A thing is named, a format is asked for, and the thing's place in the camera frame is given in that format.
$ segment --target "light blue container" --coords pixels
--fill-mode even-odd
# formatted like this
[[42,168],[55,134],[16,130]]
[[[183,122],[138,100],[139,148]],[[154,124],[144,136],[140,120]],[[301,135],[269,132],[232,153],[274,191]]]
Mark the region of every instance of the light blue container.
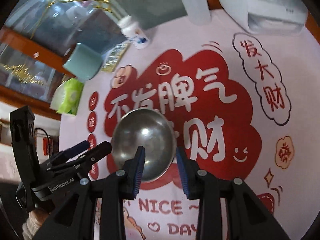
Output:
[[102,67],[101,55],[82,43],[77,43],[69,54],[63,67],[82,82],[92,79]]

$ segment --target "white plastic bottle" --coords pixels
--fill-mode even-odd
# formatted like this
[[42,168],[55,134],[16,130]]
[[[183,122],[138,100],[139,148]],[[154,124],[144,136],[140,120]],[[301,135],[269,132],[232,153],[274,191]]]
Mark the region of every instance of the white plastic bottle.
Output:
[[117,25],[122,34],[137,48],[143,49],[149,45],[150,40],[139,27],[138,22],[134,22],[130,15],[118,21]]
[[211,22],[207,0],[182,0],[190,22],[204,25]]

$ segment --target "white appliance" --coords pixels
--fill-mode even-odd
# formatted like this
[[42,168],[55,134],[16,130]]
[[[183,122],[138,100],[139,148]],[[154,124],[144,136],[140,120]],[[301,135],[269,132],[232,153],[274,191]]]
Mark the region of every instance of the white appliance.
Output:
[[299,33],[308,17],[301,0],[219,0],[226,12],[247,32]]

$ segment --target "silver bowl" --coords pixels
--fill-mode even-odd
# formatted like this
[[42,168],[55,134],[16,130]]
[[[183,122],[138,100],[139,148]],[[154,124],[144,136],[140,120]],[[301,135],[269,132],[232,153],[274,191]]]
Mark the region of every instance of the silver bowl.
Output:
[[166,172],[177,147],[174,131],[166,118],[145,107],[122,117],[113,132],[111,144],[111,154],[119,169],[134,157],[138,146],[146,149],[143,182],[156,180]]

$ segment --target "pink tablecloth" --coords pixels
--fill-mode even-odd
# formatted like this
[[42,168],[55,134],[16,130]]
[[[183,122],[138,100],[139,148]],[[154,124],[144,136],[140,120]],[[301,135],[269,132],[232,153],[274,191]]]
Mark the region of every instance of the pink tablecloth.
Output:
[[[289,237],[301,239],[320,210],[318,43],[307,29],[253,37],[223,10],[209,25],[183,17],[149,33],[149,47],[130,47],[114,73],[85,84],[78,115],[62,117],[60,150],[110,141],[127,111],[158,109],[190,158],[219,178],[245,179]],[[115,170],[108,157],[91,177]],[[184,196],[175,163],[124,207],[128,239],[195,238],[198,201]]]

